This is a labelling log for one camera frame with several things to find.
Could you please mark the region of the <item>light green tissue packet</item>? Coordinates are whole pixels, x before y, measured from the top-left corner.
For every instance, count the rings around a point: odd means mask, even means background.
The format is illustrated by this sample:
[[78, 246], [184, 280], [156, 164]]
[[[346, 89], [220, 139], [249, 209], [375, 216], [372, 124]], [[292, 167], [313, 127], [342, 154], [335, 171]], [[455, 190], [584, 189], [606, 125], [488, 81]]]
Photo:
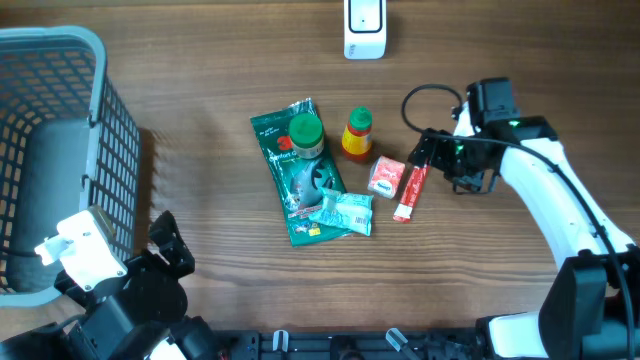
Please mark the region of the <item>light green tissue packet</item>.
[[310, 215], [313, 222], [370, 236], [373, 218], [373, 196], [342, 193], [321, 188], [322, 203]]

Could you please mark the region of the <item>red yellow sauce bottle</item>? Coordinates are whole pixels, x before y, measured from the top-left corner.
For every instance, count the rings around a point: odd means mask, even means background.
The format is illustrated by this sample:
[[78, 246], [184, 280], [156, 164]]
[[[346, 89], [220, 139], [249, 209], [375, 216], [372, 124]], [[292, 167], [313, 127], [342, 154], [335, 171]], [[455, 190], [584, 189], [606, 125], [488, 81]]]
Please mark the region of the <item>red yellow sauce bottle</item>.
[[341, 147], [344, 155], [354, 162], [366, 162], [372, 150], [373, 116], [366, 107], [355, 108], [346, 124]]

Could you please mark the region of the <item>green lid jar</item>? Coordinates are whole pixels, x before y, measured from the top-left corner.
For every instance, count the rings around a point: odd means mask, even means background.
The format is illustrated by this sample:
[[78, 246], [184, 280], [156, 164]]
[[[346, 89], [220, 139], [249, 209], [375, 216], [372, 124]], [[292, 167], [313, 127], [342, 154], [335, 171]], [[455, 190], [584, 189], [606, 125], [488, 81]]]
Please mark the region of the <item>green lid jar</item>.
[[293, 150], [299, 157], [310, 160], [324, 150], [324, 127], [318, 116], [298, 114], [290, 121], [288, 131]]

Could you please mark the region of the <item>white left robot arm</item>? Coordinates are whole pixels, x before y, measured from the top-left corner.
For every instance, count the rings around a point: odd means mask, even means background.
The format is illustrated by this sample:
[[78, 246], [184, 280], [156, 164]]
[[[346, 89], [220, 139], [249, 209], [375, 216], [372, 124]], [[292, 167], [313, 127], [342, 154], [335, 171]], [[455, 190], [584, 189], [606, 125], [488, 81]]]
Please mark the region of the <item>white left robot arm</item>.
[[188, 300], [179, 279], [195, 270], [195, 259], [176, 220], [164, 211], [150, 226], [159, 247], [125, 262], [126, 273], [84, 291], [61, 271], [54, 288], [85, 309], [1, 343], [3, 359], [218, 359], [222, 351], [209, 325], [186, 315]]

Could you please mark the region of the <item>small red white box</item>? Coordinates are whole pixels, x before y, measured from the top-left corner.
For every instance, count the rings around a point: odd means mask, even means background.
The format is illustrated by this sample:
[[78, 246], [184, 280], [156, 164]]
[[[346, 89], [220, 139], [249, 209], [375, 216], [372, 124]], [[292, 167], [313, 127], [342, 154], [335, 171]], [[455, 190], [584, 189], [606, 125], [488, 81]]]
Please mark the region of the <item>small red white box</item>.
[[380, 156], [370, 171], [367, 188], [384, 198], [395, 197], [399, 188], [405, 164], [386, 156]]

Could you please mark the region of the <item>small red sachet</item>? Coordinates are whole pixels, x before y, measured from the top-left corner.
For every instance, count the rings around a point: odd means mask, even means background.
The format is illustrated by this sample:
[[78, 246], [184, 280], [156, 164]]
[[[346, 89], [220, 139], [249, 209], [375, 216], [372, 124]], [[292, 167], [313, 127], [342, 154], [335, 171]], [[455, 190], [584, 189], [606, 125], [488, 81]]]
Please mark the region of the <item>small red sachet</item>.
[[399, 204], [393, 214], [393, 220], [401, 223], [409, 223], [413, 209], [419, 201], [426, 178], [429, 173], [429, 165], [414, 166], [405, 184]]

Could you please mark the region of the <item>green 3M gloves packet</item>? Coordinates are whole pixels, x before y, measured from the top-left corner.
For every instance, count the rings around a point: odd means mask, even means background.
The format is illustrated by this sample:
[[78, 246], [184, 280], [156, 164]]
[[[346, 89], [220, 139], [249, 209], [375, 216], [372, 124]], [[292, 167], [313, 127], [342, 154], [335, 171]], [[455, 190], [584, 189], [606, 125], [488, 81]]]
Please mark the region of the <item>green 3M gloves packet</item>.
[[[290, 137], [290, 124], [301, 116], [319, 134], [307, 136], [303, 148]], [[291, 245], [300, 247], [349, 235], [347, 229], [311, 220], [320, 210], [321, 190], [343, 192], [344, 182], [324, 140], [324, 125], [312, 99], [250, 119], [254, 134], [274, 180]]]

